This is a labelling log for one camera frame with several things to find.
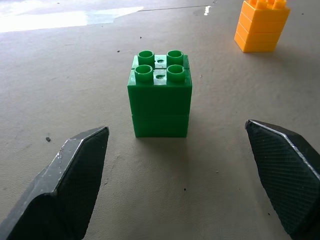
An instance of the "hole in brick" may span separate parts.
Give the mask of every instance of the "hole in brick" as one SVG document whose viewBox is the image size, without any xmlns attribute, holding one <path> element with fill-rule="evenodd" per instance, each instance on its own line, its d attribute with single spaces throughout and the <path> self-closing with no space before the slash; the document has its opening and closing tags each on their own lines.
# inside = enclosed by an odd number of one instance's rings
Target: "hole in brick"
<svg viewBox="0 0 320 240">
<path fill-rule="evenodd" d="M 167 68 L 170 73 L 180 74 L 184 71 L 184 67 L 180 65 L 171 65 Z"/>
<path fill-rule="evenodd" d="M 148 50 L 146 50 L 146 51 L 141 51 L 141 52 L 139 52 L 139 57 L 141 57 L 141 58 L 150 58 L 150 57 L 152 57 L 152 55 L 153 55 L 154 53 L 152 52 L 152 51 L 148 51 Z"/>
<path fill-rule="evenodd" d="M 179 58 L 183 55 L 183 53 L 181 51 L 178 50 L 172 50 L 168 52 L 168 56 L 172 57 L 172 58 Z"/>
<path fill-rule="evenodd" d="M 139 74 L 148 74 L 152 71 L 152 67 L 149 65 L 137 66 L 135 71 Z"/>
<path fill-rule="evenodd" d="M 155 76 L 156 79 L 163 79 L 165 77 L 165 75 L 157 75 Z"/>
</svg>

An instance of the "gray floor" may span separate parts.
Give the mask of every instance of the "gray floor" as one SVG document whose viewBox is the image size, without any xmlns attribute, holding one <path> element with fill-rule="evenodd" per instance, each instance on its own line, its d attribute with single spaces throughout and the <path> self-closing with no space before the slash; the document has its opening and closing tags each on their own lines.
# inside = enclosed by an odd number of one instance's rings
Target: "gray floor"
<svg viewBox="0 0 320 240">
<path fill-rule="evenodd" d="M 290 239 L 261 186 L 244 125 L 283 126 L 320 152 L 320 1 L 290 0 L 277 49 L 263 54 L 244 54 L 234 42 L 241 5 L 56 0 L 27 14 L 143 11 L 114 23 L 0 33 L 0 221 L 67 138 L 107 125 L 86 240 Z M 188 137 L 135 138 L 127 93 L 133 56 L 172 49 L 190 60 Z"/>
</svg>

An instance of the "stack of green blocks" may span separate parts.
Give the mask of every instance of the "stack of green blocks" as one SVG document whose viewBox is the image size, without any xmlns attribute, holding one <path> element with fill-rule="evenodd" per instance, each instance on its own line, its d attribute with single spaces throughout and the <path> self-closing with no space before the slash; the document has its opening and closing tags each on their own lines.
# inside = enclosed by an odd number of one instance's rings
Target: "stack of green blocks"
<svg viewBox="0 0 320 240">
<path fill-rule="evenodd" d="M 188 56 L 142 51 L 134 56 L 128 94 L 136 137 L 185 138 L 192 80 Z"/>
</svg>

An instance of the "green toy brick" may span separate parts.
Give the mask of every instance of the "green toy brick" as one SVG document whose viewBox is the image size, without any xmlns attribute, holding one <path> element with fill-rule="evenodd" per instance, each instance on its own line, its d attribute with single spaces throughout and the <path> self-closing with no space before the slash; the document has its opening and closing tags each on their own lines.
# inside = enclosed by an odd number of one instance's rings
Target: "green toy brick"
<svg viewBox="0 0 320 240">
<path fill-rule="evenodd" d="M 134 56 L 131 69 L 135 69 L 139 66 L 138 56 Z M 167 55 L 154 55 L 154 69 L 166 69 L 167 68 Z M 189 69 L 189 58 L 188 55 L 183 55 L 183 67 Z"/>
<path fill-rule="evenodd" d="M 131 70 L 127 88 L 132 115 L 189 115 L 192 79 L 190 70 L 184 69 L 184 72 L 185 79 L 182 79 L 182 82 L 167 80 L 165 69 L 155 69 L 153 79 L 151 76 L 149 82 L 139 82 L 136 81 L 135 70 Z"/>
<path fill-rule="evenodd" d="M 132 115 L 132 121 L 137 138 L 185 138 L 189 115 Z"/>
</svg>

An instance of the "yellow toy brick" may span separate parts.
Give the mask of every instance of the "yellow toy brick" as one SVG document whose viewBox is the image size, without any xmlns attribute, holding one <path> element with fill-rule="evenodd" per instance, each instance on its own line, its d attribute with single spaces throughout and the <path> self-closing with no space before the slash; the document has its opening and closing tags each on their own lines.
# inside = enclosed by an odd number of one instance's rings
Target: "yellow toy brick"
<svg viewBox="0 0 320 240">
<path fill-rule="evenodd" d="M 277 43 L 281 35 L 281 32 L 251 33 L 240 22 L 238 22 L 236 32 L 246 43 Z"/>
<path fill-rule="evenodd" d="M 237 32 L 234 40 L 244 53 L 273 52 L 277 46 L 276 42 L 245 42 Z"/>
<path fill-rule="evenodd" d="M 256 9 L 257 0 L 245 0 L 241 12 L 253 22 L 285 22 L 290 13 L 290 8 L 286 7 L 286 3 L 285 0 L 269 0 L 266 2 L 266 8 L 262 6 L 262 9 Z"/>
<path fill-rule="evenodd" d="M 240 13 L 239 23 L 249 33 L 281 33 L 286 24 L 285 21 L 251 21 L 242 12 Z"/>
</svg>

